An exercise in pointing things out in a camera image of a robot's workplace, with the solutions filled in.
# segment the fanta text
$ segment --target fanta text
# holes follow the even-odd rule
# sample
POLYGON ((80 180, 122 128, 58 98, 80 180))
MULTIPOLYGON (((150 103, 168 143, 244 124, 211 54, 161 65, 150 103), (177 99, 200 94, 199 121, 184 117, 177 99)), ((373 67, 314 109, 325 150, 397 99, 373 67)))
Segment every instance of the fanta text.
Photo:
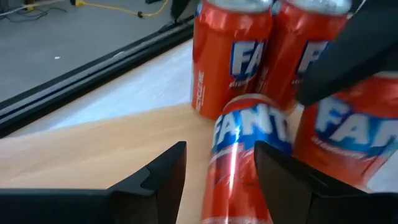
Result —
POLYGON ((318 105, 315 130, 319 140, 340 150, 366 157, 391 154, 398 147, 398 118, 356 112, 349 104, 329 97, 318 105))

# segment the fanta can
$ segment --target fanta can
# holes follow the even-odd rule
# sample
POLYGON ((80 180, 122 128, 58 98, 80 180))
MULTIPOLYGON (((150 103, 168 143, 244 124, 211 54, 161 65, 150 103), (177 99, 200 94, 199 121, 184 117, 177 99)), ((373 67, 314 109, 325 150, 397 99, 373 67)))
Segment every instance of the fanta can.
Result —
POLYGON ((350 0, 275 2, 266 61, 254 91, 274 100, 282 110, 291 111, 303 74, 338 35, 350 7, 350 0))
POLYGON ((398 73, 380 72, 304 109, 294 156, 366 189, 398 148, 398 73))
POLYGON ((283 112, 263 95, 238 96, 215 124, 202 224, 272 223, 254 165, 257 140, 291 153, 283 112))
POLYGON ((235 96, 251 92, 271 32, 272 0, 204 0, 193 31, 192 106, 217 119, 235 96))

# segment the blue lettering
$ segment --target blue lettering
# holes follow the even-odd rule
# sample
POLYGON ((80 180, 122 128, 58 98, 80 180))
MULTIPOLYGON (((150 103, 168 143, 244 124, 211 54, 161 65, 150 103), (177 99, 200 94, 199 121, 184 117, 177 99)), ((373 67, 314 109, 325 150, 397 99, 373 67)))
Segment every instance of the blue lettering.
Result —
POLYGON ((302 78, 303 73, 318 60, 320 54, 328 47, 329 43, 329 41, 307 41, 297 67, 297 75, 300 78, 302 78))
POLYGON ((231 51, 230 74, 236 81, 251 79, 261 61, 264 42, 234 42, 231 51))
POLYGON ((216 121, 214 133, 213 152, 235 143, 243 144, 244 150, 250 150, 255 141, 263 140, 291 153, 285 115, 265 104, 221 115, 216 121))
POLYGON ((391 155, 398 147, 398 118, 357 113, 349 104, 332 97, 318 105, 315 131, 319 139, 342 150, 367 157, 391 155))

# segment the black object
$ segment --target black object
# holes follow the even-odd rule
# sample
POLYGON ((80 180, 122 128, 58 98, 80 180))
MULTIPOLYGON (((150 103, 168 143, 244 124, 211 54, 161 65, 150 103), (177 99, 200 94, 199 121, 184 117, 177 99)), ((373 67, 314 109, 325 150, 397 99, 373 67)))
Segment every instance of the black object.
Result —
POLYGON ((177 21, 177 19, 180 18, 190 1, 191 0, 172 0, 170 15, 174 21, 177 21))
POLYGON ((178 142, 106 190, 1 189, 0 223, 172 224, 185 166, 186 142, 178 142))
POLYGON ((261 141, 254 160, 274 224, 398 223, 398 194, 367 194, 261 141))
POLYGON ((308 69, 296 99, 311 105, 381 71, 398 71, 398 1, 367 0, 308 69))

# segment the wooden table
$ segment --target wooden table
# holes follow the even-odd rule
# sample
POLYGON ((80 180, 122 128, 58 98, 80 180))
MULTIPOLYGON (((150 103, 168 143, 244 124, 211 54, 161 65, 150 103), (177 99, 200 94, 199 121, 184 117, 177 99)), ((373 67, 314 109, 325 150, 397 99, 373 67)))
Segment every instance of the wooden table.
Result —
MULTIPOLYGON (((292 130, 300 113, 291 116, 292 130)), ((0 187, 105 189, 177 141, 187 173, 177 223, 199 223, 214 121, 190 105, 0 140, 0 187)))

